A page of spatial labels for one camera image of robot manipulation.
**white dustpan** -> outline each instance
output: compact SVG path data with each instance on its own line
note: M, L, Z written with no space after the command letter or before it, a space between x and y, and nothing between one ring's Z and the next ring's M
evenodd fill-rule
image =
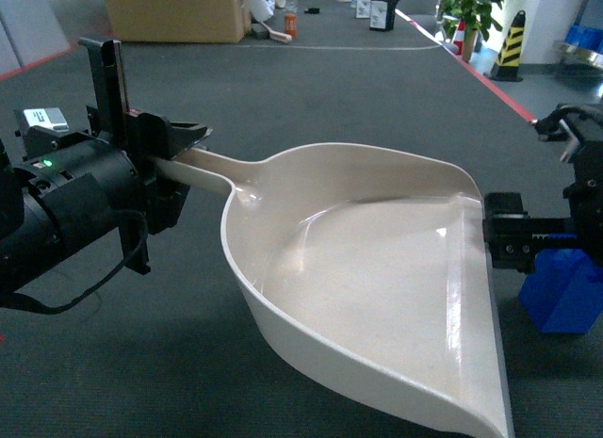
M466 172L344 143L262 162L192 149L156 165L229 194L226 258L288 363L423 426L513 436L481 195Z

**red cone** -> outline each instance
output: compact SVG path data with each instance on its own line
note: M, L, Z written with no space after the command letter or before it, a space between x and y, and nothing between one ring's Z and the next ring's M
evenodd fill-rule
M454 32L454 38L452 38L452 43L459 48L457 55L460 55L463 51L463 40L464 40L464 21L459 22L459 26L456 28Z

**potted plant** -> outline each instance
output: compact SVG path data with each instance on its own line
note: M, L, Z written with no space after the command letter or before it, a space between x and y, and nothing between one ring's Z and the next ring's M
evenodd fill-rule
M478 32L487 41L490 37L490 27L498 31L502 25L492 18L492 6L497 5L502 9L504 0L442 0L441 12L446 16L464 21L463 60L468 61L475 45ZM448 31L454 32L454 25L448 26Z

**green plant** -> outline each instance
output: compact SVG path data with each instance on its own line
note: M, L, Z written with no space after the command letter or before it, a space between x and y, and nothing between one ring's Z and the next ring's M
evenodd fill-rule
M465 31L479 31L485 40L490 37L490 27L498 31L502 25L492 18L492 6L497 5L502 9L504 0L443 0L441 9L444 15L464 20ZM449 38L452 37L456 25L448 21L445 30Z

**cardboard box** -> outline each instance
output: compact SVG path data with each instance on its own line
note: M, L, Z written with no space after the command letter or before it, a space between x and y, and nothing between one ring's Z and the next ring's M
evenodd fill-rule
M243 0L105 0L121 41L239 42L251 27Z

